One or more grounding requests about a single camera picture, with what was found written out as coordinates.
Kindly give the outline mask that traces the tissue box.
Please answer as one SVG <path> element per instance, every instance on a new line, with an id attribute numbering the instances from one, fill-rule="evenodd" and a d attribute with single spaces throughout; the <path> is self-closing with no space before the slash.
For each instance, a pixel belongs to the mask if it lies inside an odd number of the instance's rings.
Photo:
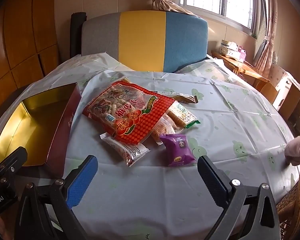
<path id="1" fill-rule="evenodd" d="M 237 44 L 235 42 L 227 40 L 221 40 L 219 53 L 225 57 L 229 57 L 235 60 L 239 60 L 240 57 L 240 52 L 238 51 Z"/>

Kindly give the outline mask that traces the white cloud pattern tablecloth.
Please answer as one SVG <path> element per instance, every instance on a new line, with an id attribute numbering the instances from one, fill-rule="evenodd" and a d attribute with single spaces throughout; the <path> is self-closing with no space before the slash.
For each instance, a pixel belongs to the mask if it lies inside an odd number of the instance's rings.
<path id="1" fill-rule="evenodd" d="M 183 130 L 195 157 L 207 155 L 231 179 L 248 186 L 267 183 L 276 202 L 299 178 L 285 163 L 293 135 L 275 108 L 253 87 L 222 68 L 218 79 L 204 63 L 179 74 L 130 70 L 106 53 L 76 56 L 31 84 L 0 118 L 0 133 L 19 103 L 48 89 L 79 85 L 81 100 L 70 121 L 65 172 L 86 156 L 98 172 L 73 211 L 89 239 L 204 239 L 221 214 L 196 164 L 168 167 L 164 145 L 148 138 L 149 152 L 128 167 L 101 140 L 101 124 L 83 115 L 86 104 L 118 79 L 157 92 L 196 95 L 187 108 L 199 123 Z"/>

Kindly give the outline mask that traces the green cracker packet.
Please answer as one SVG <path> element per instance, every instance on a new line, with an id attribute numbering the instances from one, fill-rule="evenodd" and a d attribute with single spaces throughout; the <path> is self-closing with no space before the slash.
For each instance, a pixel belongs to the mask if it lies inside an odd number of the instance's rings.
<path id="1" fill-rule="evenodd" d="M 172 103 L 167 114 L 181 128 L 190 128 L 194 124 L 200 124 L 198 118 L 177 101 Z"/>

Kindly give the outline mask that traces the wooden side table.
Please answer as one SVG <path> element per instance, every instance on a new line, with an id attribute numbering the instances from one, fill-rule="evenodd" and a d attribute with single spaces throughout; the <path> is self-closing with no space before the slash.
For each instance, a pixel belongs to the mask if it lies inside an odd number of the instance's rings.
<path id="1" fill-rule="evenodd" d="M 262 75 L 258 74 L 253 68 L 249 67 L 248 64 L 241 63 L 229 57 L 225 57 L 218 53 L 217 51 L 212 50 L 211 55 L 214 58 L 222 59 L 225 66 L 229 68 L 236 75 L 245 75 L 249 77 L 253 77 L 255 79 L 253 87 L 256 88 L 259 92 L 261 92 L 262 88 L 269 83 L 269 80 Z"/>

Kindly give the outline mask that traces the cardboard box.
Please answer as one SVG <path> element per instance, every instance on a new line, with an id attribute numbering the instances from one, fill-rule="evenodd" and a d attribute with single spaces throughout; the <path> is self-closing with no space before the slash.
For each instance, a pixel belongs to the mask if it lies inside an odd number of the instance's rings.
<path id="1" fill-rule="evenodd" d="M 261 94 L 287 121 L 300 101 L 300 83 L 277 64 L 271 65 L 268 80 Z"/>

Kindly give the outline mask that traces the brown snack bar packet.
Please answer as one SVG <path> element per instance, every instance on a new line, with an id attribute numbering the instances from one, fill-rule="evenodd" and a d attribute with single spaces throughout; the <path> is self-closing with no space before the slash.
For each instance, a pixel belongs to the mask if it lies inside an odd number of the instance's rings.
<path id="1" fill-rule="evenodd" d="M 182 103 L 198 103 L 198 98 L 196 95 L 189 95 L 189 94 L 168 92 L 168 91 L 162 91 L 158 93 L 167 96 L 169 98 L 173 98 L 174 100 L 177 100 Z"/>

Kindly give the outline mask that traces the wicker chair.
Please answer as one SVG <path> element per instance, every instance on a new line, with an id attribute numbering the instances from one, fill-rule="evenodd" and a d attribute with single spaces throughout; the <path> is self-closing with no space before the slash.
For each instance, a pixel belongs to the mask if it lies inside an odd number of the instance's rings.
<path id="1" fill-rule="evenodd" d="M 300 175 L 298 182 L 276 205 L 281 239 L 294 239 L 300 230 Z"/>

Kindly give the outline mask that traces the grey yellow blue chair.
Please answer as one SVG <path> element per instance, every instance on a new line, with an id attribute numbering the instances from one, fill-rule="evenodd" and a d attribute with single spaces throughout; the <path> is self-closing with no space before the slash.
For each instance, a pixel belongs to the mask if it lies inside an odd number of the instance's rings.
<path id="1" fill-rule="evenodd" d="M 70 56 L 107 53 L 136 71 L 173 73 L 207 58 L 208 24 L 170 11 L 116 12 L 70 20 Z"/>

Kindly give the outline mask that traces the clear orange cake packet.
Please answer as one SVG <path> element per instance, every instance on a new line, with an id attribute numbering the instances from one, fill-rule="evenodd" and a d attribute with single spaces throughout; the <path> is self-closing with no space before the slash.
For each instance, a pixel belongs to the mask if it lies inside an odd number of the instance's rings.
<path id="1" fill-rule="evenodd" d="M 163 142 L 160 139 L 161 135 L 178 134 L 182 130 L 183 128 L 181 126 L 176 124 L 176 122 L 167 114 L 164 114 L 153 128 L 151 137 L 158 145 L 161 145 L 163 144 Z"/>

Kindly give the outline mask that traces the pink small box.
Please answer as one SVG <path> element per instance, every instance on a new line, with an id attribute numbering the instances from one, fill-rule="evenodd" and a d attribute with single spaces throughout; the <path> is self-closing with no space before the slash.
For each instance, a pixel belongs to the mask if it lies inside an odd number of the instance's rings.
<path id="1" fill-rule="evenodd" d="M 246 51 L 242 48 L 242 46 L 238 47 L 238 52 L 239 52 L 239 59 L 238 61 L 241 63 L 244 63 L 245 58 L 246 58 Z"/>

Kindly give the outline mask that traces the white red snack packet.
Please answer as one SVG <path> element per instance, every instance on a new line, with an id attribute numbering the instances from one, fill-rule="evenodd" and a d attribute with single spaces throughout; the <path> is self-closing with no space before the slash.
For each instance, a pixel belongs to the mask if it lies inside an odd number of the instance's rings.
<path id="1" fill-rule="evenodd" d="M 126 165 L 131 167 L 136 161 L 141 159 L 150 150 L 139 143 L 137 145 L 131 145 L 124 142 L 115 140 L 108 133 L 103 133 L 100 135 L 102 141 L 106 142 L 111 148 L 113 148 L 126 162 Z"/>

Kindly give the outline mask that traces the purple snack packet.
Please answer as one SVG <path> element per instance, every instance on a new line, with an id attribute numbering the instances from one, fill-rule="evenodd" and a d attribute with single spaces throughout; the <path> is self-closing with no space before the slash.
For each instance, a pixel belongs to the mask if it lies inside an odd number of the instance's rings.
<path id="1" fill-rule="evenodd" d="M 159 138 L 166 147 L 169 167 L 189 165 L 196 160 L 190 150 L 186 135 L 166 134 L 160 135 Z"/>

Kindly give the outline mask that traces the gold red tin box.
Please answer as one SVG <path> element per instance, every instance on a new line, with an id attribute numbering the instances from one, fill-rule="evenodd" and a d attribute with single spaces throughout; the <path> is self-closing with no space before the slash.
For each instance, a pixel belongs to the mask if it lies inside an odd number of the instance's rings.
<path id="1" fill-rule="evenodd" d="M 27 151 L 27 161 L 19 170 L 20 175 L 62 177 L 70 129 L 80 100 L 77 83 L 24 99 L 0 134 L 0 162 L 22 146 Z"/>

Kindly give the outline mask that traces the large red snack bag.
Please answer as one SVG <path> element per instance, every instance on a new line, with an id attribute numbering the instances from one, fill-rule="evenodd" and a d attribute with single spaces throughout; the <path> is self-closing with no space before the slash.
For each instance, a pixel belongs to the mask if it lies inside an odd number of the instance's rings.
<path id="1" fill-rule="evenodd" d="M 99 121 L 114 139 L 137 145 L 151 134 L 174 99 L 119 80 L 109 85 L 83 109 L 83 114 Z"/>

